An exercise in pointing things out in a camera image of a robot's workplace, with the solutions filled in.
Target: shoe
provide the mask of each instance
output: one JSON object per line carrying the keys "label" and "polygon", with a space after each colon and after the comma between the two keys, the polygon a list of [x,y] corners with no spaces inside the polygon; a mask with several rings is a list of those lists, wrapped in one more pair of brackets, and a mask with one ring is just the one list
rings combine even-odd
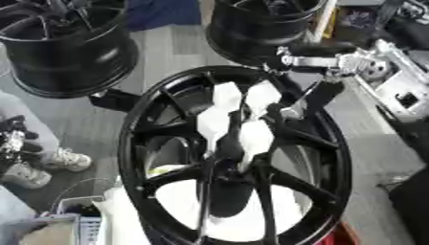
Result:
{"label": "shoe", "polygon": [[52,175],[27,163],[15,164],[6,171],[2,182],[14,183],[26,189],[41,189],[48,185]]}
{"label": "shoe", "polygon": [[91,166],[91,158],[73,153],[72,149],[59,148],[51,161],[45,165],[47,169],[67,169],[73,172],[84,171]]}

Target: gray pants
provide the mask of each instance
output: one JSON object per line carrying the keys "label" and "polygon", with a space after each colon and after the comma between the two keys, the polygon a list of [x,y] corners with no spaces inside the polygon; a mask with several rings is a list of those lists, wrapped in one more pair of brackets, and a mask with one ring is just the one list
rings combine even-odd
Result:
{"label": "gray pants", "polygon": [[43,123],[20,98],[0,90],[0,121],[23,115],[29,131],[37,133],[34,143],[43,147],[40,152],[41,163],[52,159],[59,148],[59,140],[49,127]]}

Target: cable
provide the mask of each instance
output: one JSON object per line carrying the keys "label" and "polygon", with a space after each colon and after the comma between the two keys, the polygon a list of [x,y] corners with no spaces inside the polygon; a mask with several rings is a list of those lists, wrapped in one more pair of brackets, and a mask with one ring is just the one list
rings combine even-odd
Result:
{"label": "cable", "polygon": [[103,180],[103,181],[105,181],[105,182],[107,182],[107,183],[111,184],[111,185],[112,185],[112,187],[113,187],[113,186],[115,186],[115,182],[113,182],[113,181],[111,181],[111,180],[109,180],[109,179],[105,179],[105,178],[90,178],[90,179],[86,179],[86,180],[81,180],[81,181],[79,181],[79,182],[75,183],[73,186],[69,187],[68,189],[64,190],[62,193],[60,193],[60,194],[56,197],[56,199],[54,200],[54,202],[53,202],[53,204],[52,204],[51,208],[49,209],[49,213],[53,213],[53,212],[54,212],[54,208],[56,207],[56,204],[58,203],[59,199],[60,199],[64,194],[66,194],[66,193],[70,192],[72,189],[76,188],[78,185],[80,185],[80,184],[82,184],[82,183],[86,183],[86,182],[89,182],[89,181],[97,181],[97,180]]}

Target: metal bracket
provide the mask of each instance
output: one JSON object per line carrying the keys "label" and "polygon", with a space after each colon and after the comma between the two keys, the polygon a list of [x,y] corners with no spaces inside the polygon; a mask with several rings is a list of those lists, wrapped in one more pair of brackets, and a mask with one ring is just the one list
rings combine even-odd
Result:
{"label": "metal bracket", "polygon": [[118,89],[108,89],[104,92],[90,95],[88,99],[97,107],[128,113],[134,108],[140,96]]}

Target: white plastic cap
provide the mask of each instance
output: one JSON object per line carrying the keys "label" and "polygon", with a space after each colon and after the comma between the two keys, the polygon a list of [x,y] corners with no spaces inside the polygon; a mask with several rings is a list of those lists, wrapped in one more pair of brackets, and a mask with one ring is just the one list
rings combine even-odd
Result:
{"label": "white plastic cap", "polygon": [[241,98],[241,92],[232,81],[218,84],[214,87],[214,105],[228,113],[239,109]]}
{"label": "white plastic cap", "polygon": [[265,115],[268,105],[279,102],[281,98],[282,94],[269,80],[252,86],[245,101],[252,111],[251,120],[258,120]]}
{"label": "white plastic cap", "polygon": [[265,121],[250,121],[241,126],[238,140],[244,150],[242,163],[248,165],[255,155],[268,152],[273,144],[274,135]]}
{"label": "white plastic cap", "polygon": [[212,106],[200,113],[196,121],[198,133],[207,140],[206,153],[215,152],[217,141],[228,133],[230,127],[228,112]]}

